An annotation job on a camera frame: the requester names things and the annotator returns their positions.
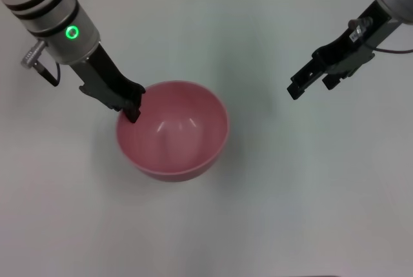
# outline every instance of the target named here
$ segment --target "cable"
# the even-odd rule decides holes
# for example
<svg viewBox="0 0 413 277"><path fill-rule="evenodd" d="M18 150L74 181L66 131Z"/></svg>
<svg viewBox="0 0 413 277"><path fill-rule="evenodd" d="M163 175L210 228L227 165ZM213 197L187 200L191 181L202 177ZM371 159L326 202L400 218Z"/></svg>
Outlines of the cable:
<svg viewBox="0 0 413 277"><path fill-rule="evenodd" d="M366 43L363 43L363 46L366 48L369 48L370 50L376 51L376 52L382 52L382 53L390 53L390 54L409 54L413 53L413 50L387 50L387 49L380 49L380 48L374 48L373 46L370 46Z"/></svg>
<svg viewBox="0 0 413 277"><path fill-rule="evenodd" d="M365 46L366 48L370 50L373 50L376 52L382 52L382 53L389 53L389 54L413 53L413 50L388 50L388 49L380 49L380 48L375 48L373 46L370 46L368 43L366 43L363 37L362 28L364 28L365 30L368 30L372 24L373 24L373 19L371 17L361 17L358 19L350 20L348 22L348 28L355 31L359 37L359 40L361 41L361 45Z"/></svg>
<svg viewBox="0 0 413 277"><path fill-rule="evenodd" d="M58 86L60 83L60 64L58 62L56 62L56 69L57 69L57 78L56 78L57 85L56 86Z"/></svg>

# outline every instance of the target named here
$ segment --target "table surface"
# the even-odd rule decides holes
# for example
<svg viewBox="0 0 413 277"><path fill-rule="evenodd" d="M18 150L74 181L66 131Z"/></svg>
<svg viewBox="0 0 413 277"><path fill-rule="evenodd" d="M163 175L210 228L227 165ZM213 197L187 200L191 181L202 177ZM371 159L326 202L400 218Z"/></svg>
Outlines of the table surface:
<svg viewBox="0 0 413 277"><path fill-rule="evenodd" d="M413 56L378 53L298 101L286 90L372 0L80 2L127 77L207 86L232 133L197 179L142 175L117 147L117 113L70 68L53 88L19 65L34 40L0 6L2 276L412 275Z"/></svg>

